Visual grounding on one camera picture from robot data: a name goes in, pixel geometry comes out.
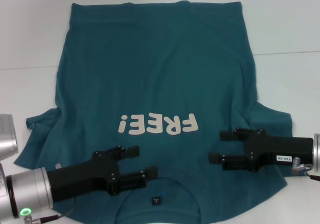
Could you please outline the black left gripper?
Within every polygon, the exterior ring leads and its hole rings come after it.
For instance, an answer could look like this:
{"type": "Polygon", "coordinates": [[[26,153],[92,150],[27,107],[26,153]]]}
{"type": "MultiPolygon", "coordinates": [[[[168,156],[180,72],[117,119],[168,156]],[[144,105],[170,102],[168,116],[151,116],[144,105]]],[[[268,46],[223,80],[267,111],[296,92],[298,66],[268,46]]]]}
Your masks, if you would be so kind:
{"type": "Polygon", "coordinates": [[[158,178],[158,167],[120,174],[118,161],[140,156],[139,146],[121,145],[95,152],[91,159],[47,173],[52,199],[64,201],[94,191],[105,191],[115,196],[120,192],[145,188],[148,181],[158,178]]]}

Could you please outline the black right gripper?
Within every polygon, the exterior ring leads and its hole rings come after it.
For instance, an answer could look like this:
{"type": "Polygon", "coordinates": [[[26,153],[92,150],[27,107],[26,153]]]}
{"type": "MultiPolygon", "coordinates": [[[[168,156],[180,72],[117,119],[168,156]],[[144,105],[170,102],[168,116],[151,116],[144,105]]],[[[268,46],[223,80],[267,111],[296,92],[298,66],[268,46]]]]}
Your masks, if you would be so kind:
{"type": "Polygon", "coordinates": [[[261,129],[237,127],[233,131],[220,131],[221,141],[244,142],[244,154],[208,154],[209,163],[221,165],[224,171],[245,170],[257,172],[267,165],[291,166],[294,158],[301,164],[312,164],[314,140],[307,137],[281,137],[266,134],[261,129]]]}

